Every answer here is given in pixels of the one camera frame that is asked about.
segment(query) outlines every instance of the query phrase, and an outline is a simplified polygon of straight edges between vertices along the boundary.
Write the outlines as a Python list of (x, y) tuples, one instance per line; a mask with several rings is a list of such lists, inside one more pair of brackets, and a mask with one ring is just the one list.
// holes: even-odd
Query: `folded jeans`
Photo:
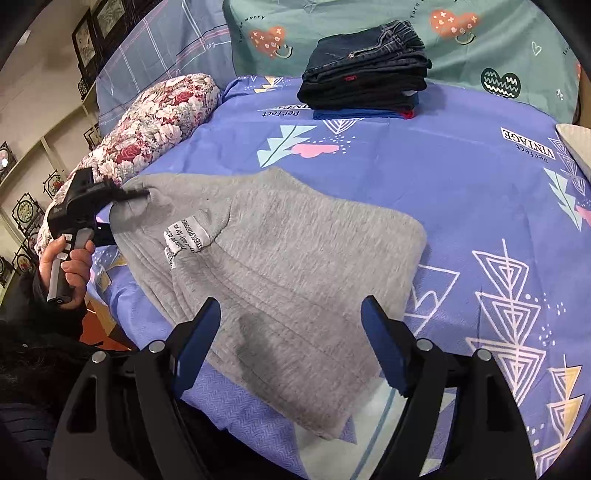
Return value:
[(319, 82), (368, 66), (390, 72), (414, 66), (430, 68), (423, 50), (424, 44), (410, 22), (395, 20), (357, 33), (322, 38), (302, 78)]
[(358, 90), (339, 98), (321, 97), (310, 99), (308, 106), (312, 110), (341, 110), (343, 108), (370, 108), (384, 110), (411, 110), (418, 104), (418, 94), (407, 96), (392, 93), (391, 89), (376, 91)]
[(361, 73), (345, 74), (321, 83), (303, 82), (297, 97), (304, 103), (314, 102), (320, 98), (343, 98), (357, 95), (364, 90), (381, 90), (388, 88), (390, 92), (414, 90), (420, 92), (427, 88), (424, 76), (427, 69), (413, 69), (412, 74), (401, 73)]

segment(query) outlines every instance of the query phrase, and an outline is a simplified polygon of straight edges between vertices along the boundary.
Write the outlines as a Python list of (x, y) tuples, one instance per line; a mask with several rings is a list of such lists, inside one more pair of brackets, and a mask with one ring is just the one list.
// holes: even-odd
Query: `framed picture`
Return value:
[(28, 248), (26, 248), (25, 245), (21, 245), (18, 251), (14, 254), (12, 266), (21, 275), (34, 270), (35, 263), (28, 252)]
[(14, 270), (12, 264), (4, 257), (0, 257), (0, 285), (6, 287), (6, 282), (10, 276), (10, 272)]
[(8, 175), (14, 165), (17, 164), (17, 159), (13, 155), (8, 144), (4, 142), (0, 147), (0, 181)]
[(37, 256), (37, 253), (35, 252), (35, 245), (37, 244), (37, 237), (39, 236), (40, 229), (41, 229), (41, 226), (34, 225), (32, 230), (29, 231), (27, 238), (25, 239), (25, 242), (23, 243), (23, 245), (25, 245), (25, 243), (26, 243), (29, 256), (35, 262), (37, 262), (39, 260), (39, 257)]
[(74, 42), (74, 50), (78, 57), (82, 77), (87, 85), (92, 85), (103, 67), (103, 60), (100, 44), (92, 24), (90, 10), (84, 14), (74, 33), (72, 33), (72, 42)]
[(56, 196), (57, 191), (64, 184), (64, 180), (57, 170), (54, 170), (46, 180), (43, 182), (43, 191), (47, 193), (49, 198)]
[(128, 0), (100, 0), (92, 13), (92, 21), (105, 61), (135, 26)]
[(12, 209), (12, 218), (26, 237), (33, 227), (40, 224), (44, 213), (39, 203), (27, 192)]
[(162, 0), (127, 0), (134, 23), (139, 23)]
[(78, 82), (78, 91), (80, 92), (81, 100), (84, 100), (86, 95), (88, 95), (88, 85), (86, 84), (84, 77)]
[(88, 143), (88, 150), (91, 152), (98, 147), (103, 140), (100, 136), (99, 124), (95, 124), (93, 128), (89, 128), (84, 132), (84, 138), (86, 139), (86, 143)]

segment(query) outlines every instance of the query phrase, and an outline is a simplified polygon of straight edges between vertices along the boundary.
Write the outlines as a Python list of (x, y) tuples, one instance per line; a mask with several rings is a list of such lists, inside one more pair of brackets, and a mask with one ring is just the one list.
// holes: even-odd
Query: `orange heart print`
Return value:
[(271, 27), (266, 32), (252, 30), (249, 37), (258, 51), (273, 58), (277, 55), (277, 50), (283, 45), (285, 30), (280, 26)]
[(455, 16), (449, 10), (434, 10), (431, 13), (431, 27), (444, 38), (458, 37), (469, 33), (480, 21), (474, 13)]

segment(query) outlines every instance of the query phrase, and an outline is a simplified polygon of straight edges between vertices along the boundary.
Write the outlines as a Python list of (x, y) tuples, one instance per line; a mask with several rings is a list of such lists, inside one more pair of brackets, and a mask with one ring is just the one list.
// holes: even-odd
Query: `metal screw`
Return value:
[(104, 353), (103, 350), (99, 350), (92, 354), (92, 361), (96, 364), (101, 363), (105, 358), (107, 358), (107, 354)]
[(417, 348), (423, 352), (428, 352), (433, 348), (433, 342), (426, 338), (419, 338), (419, 340), (417, 340)]
[(485, 362), (488, 362), (492, 358), (492, 353), (485, 348), (479, 348), (476, 354), (480, 360), (484, 360)]
[(155, 340), (148, 345), (148, 350), (152, 353), (160, 353), (164, 350), (164, 342), (162, 340)]

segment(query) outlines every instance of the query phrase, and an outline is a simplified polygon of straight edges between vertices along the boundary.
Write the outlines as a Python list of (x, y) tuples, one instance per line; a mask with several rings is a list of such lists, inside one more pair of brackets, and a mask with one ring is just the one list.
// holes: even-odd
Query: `hand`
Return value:
[[(66, 246), (66, 237), (61, 236), (53, 240), (43, 252), (39, 260), (39, 277), (41, 284), (47, 291), (51, 278), (51, 265), (56, 255), (64, 250)], [(84, 302), (86, 295), (86, 284), (90, 280), (90, 268), (92, 267), (92, 254), (95, 252), (95, 245), (92, 240), (88, 240), (86, 248), (79, 248), (70, 252), (70, 260), (62, 262), (61, 269), (66, 272), (66, 281), (74, 288), (72, 301), (61, 305), (64, 310), (73, 310), (78, 308)]]

